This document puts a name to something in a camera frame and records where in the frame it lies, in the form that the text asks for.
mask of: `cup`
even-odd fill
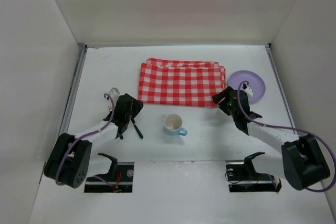
[[[188,134],[188,131],[181,127],[182,118],[179,115],[169,114],[164,118],[163,123],[166,132],[171,136],[186,136]]]

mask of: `purple cable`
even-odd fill
[[[330,183],[329,186],[327,186],[326,188],[323,188],[321,190],[315,190],[315,189],[310,189],[310,188],[306,188],[308,191],[313,191],[315,193],[323,193],[325,191],[328,191],[330,190],[335,184],[336,184],[336,157],[335,157],[335,154],[334,152],[332,151],[332,149],[330,148],[330,146],[322,139],[320,138],[319,136],[317,136],[316,134],[314,133],[311,133],[309,131],[306,131],[306,130],[301,130],[301,129],[297,129],[297,128],[293,128],[293,127],[286,127],[286,126],[277,126],[277,125],[270,125],[270,124],[265,124],[265,123],[260,123],[260,122],[257,122],[257,121],[254,121],[252,118],[250,118],[244,111],[243,107],[242,107],[242,104],[240,102],[240,89],[242,88],[243,84],[246,83],[247,85],[249,84],[248,81],[242,81],[240,84],[239,84],[239,87],[238,87],[238,94],[237,94],[237,98],[238,98],[238,105],[239,105],[239,108],[240,110],[242,111],[242,113],[244,114],[244,116],[250,121],[250,122],[253,122],[255,124],[258,124],[260,126],[263,126],[263,127],[267,127],[267,128],[273,128],[273,129],[284,129],[284,130],[293,130],[293,131],[298,131],[298,132],[301,132],[301,133],[304,133],[304,134],[308,134],[308,135],[311,135],[313,137],[315,137],[317,140],[319,140],[328,150],[328,152],[330,153],[330,156],[332,158],[332,161],[334,163],[334,178],[332,179],[332,182]]]
[[[96,179],[99,179],[100,181],[104,182],[105,184],[107,184],[108,186],[114,188],[114,185],[113,184],[110,184],[109,182],[107,182],[105,179],[99,177],[99,176],[92,176],[92,178],[96,178]]]
[[[111,103],[112,103],[112,114],[110,116],[110,119],[108,120],[108,122],[99,130],[95,130],[95,131],[92,131],[92,132],[89,132],[89,133],[86,133],[82,136],[80,136],[79,138],[75,139],[75,141],[70,145],[70,147],[67,149],[67,151],[65,152],[62,160],[61,160],[61,163],[59,164],[58,166],[58,169],[57,169],[57,172],[56,172],[56,177],[55,177],[55,182],[57,185],[59,186],[62,186],[63,184],[59,181],[59,175],[62,171],[62,168],[64,166],[64,163],[65,163],[65,160],[67,159],[68,155],[71,153],[73,147],[80,141],[82,140],[83,138],[85,137],[88,137],[88,136],[92,136],[92,135],[95,135],[99,132],[101,132],[102,130],[104,130],[107,126],[109,126],[109,124],[111,123],[112,119],[113,119],[113,116],[114,116],[114,102],[111,98],[111,96],[109,94],[104,94],[104,97],[107,99],[110,99]]]

